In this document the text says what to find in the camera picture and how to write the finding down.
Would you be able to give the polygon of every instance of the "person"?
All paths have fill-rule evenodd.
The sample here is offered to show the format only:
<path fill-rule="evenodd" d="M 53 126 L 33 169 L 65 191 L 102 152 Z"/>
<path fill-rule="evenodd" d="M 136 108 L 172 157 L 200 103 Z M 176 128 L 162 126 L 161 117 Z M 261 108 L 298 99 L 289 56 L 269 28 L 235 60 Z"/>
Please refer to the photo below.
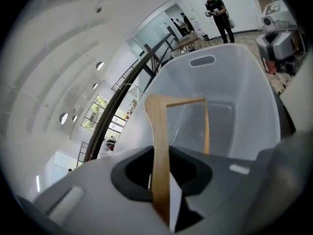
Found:
<path fill-rule="evenodd" d="M 185 35 L 188 35 L 188 31 L 186 29 L 186 25 L 184 22 L 180 21 L 178 18 L 176 18 L 177 24 L 180 27 L 180 29 L 184 32 Z"/>
<path fill-rule="evenodd" d="M 225 30 L 228 33 L 229 39 L 231 43 L 235 42 L 234 34 L 230 28 L 230 21 L 228 19 L 228 15 L 226 12 L 225 5 L 222 0 L 207 0 L 205 3 L 205 7 L 208 11 L 205 12 L 207 17 L 211 17 L 213 15 L 214 22 L 219 29 L 219 32 L 223 38 L 224 44 L 228 43 L 227 37 L 225 34 Z"/>
<path fill-rule="evenodd" d="M 171 18 L 173 24 L 175 24 L 176 28 L 178 29 L 178 31 L 181 33 L 181 35 L 184 37 L 186 36 L 186 34 L 181 30 L 181 28 L 178 26 L 177 23 L 174 22 L 173 18 Z"/>
<path fill-rule="evenodd" d="M 188 29 L 189 29 L 190 31 L 194 31 L 194 28 L 192 27 L 192 25 L 191 25 L 189 19 L 185 16 L 185 14 L 184 14 L 184 13 L 181 13 L 180 15 L 181 15 L 182 18 L 184 19 L 184 22 L 185 22 L 185 24 L 187 25 Z"/>

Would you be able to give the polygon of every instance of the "tiled floor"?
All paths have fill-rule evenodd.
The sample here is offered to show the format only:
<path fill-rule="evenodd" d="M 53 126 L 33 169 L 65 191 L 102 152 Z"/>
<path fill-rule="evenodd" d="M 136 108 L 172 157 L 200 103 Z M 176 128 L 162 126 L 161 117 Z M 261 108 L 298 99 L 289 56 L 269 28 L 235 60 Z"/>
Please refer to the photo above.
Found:
<path fill-rule="evenodd" d="M 257 58 L 258 62 L 260 63 L 261 67 L 264 69 L 262 64 L 259 49 L 255 43 L 255 39 L 260 35 L 260 32 L 249 32 L 249 33 L 242 33 L 242 34 L 235 34 L 235 42 L 238 44 L 242 44 L 247 46 L 253 55 Z M 198 40 L 196 45 L 198 48 L 205 48 L 208 46 L 214 45 L 221 45 L 223 44 L 223 40 L 221 38 L 210 40 L 208 42 Z M 291 82 L 291 77 L 286 73 L 277 73 L 276 75 L 270 75 L 266 73 L 266 76 L 270 82 L 270 84 L 274 87 L 276 92 L 282 92 L 285 87 Z"/>

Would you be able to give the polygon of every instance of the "machine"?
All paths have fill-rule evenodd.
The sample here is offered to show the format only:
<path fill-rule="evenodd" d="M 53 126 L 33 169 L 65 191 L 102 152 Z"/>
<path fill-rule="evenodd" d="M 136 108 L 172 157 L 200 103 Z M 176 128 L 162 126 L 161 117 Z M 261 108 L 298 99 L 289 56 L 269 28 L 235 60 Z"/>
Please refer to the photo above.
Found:
<path fill-rule="evenodd" d="M 299 68 L 298 57 L 307 52 L 304 35 L 286 4 L 276 1 L 263 12 L 263 34 L 256 39 L 263 65 L 274 61 L 277 72 L 295 75 Z"/>

